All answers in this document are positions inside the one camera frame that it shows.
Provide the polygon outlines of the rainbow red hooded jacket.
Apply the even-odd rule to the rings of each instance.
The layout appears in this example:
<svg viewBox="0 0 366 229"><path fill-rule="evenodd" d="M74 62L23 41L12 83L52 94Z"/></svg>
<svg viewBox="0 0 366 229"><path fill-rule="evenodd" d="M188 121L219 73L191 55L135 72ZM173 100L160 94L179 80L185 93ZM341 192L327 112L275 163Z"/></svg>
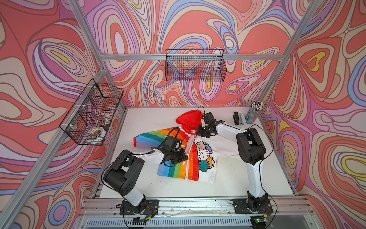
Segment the rainbow red hooded jacket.
<svg viewBox="0 0 366 229"><path fill-rule="evenodd" d="M210 138L197 135L196 131L203 123L203 116L199 110L186 112L176 119L179 131L171 127L142 133L133 139L133 145L140 149L151 149L160 145L167 135L177 135L177 139L182 141L181 148L186 150L188 160L175 166L170 161L163 163L157 174L161 177L214 183L220 157L237 160L241 158L234 141L220 135Z"/></svg>

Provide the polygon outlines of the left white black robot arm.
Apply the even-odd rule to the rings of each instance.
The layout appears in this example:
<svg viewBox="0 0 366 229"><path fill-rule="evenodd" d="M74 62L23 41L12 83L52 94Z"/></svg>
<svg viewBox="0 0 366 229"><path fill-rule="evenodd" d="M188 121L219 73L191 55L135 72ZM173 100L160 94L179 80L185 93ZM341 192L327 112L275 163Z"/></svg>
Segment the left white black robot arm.
<svg viewBox="0 0 366 229"><path fill-rule="evenodd" d="M136 182L144 166L170 162L172 166L188 160L185 149L165 151L159 148L142 153L123 150L102 172L102 183L123 197L122 213L146 214L151 207L146 205L146 196L138 190Z"/></svg>

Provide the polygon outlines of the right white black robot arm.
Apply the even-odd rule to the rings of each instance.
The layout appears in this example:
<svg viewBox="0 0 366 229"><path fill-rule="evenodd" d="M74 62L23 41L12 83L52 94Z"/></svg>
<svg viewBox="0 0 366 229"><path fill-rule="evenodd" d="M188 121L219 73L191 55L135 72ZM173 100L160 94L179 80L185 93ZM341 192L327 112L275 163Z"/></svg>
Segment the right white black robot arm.
<svg viewBox="0 0 366 229"><path fill-rule="evenodd" d="M268 194L262 184L262 162L265 160L266 147L255 128L239 129L225 123L216 122L208 126L199 126L197 134L210 138L220 135L237 143L240 158L247 163L249 188L245 206L251 213L259 213L270 206Z"/></svg>

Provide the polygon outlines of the black stapler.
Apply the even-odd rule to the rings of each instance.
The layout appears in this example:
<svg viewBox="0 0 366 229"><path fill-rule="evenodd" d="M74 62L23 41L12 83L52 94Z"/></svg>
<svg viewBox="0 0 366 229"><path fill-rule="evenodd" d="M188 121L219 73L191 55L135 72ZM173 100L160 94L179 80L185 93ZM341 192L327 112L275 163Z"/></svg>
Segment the black stapler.
<svg viewBox="0 0 366 229"><path fill-rule="evenodd" d="M234 112L234 114L233 114L233 120L234 120L234 124L235 125L239 125L240 124L240 118L239 118L239 113L238 112Z"/></svg>

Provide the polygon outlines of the metal cup of pencils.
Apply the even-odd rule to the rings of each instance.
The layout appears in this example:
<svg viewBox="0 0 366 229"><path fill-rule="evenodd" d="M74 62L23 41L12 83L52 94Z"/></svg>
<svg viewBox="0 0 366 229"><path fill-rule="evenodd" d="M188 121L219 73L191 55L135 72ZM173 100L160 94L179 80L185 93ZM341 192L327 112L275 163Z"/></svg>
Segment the metal cup of pencils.
<svg viewBox="0 0 366 229"><path fill-rule="evenodd" d="M245 116L247 124L253 124L257 119L259 113L263 110L264 103L261 101L253 101L250 105L250 109Z"/></svg>

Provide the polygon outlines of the round item in left basket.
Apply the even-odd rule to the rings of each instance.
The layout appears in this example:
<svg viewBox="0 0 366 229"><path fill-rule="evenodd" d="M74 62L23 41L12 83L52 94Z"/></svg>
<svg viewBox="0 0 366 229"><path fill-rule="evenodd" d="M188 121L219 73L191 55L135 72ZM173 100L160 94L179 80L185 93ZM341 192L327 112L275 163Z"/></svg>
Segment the round item in left basket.
<svg viewBox="0 0 366 229"><path fill-rule="evenodd" d="M85 137L88 141L100 142L104 136L105 130L102 127L93 127L87 132Z"/></svg>

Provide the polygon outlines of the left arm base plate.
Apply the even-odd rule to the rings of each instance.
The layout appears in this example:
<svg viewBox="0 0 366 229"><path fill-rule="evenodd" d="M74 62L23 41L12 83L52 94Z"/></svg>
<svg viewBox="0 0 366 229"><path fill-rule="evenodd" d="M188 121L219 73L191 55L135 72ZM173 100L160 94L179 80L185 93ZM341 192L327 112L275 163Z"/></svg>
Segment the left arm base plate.
<svg viewBox="0 0 366 229"><path fill-rule="evenodd" d="M133 206L130 202L124 200L115 207L119 209L119 214L123 217L127 226L145 226L148 221L158 214L159 200L143 199L138 206ZM127 216L133 216L132 223L127 223Z"/></svg>

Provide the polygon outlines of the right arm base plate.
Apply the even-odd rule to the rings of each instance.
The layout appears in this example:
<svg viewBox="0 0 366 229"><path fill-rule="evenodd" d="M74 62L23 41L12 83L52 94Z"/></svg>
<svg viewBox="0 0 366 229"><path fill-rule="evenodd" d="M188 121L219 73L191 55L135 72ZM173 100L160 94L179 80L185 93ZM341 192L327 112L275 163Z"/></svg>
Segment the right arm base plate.
<svg viewBox="0 0 366 229"><path fill-rule="evenodd" d="M269 199L235 198L230 200L236 214L271 215L274 210Z"/></svg>

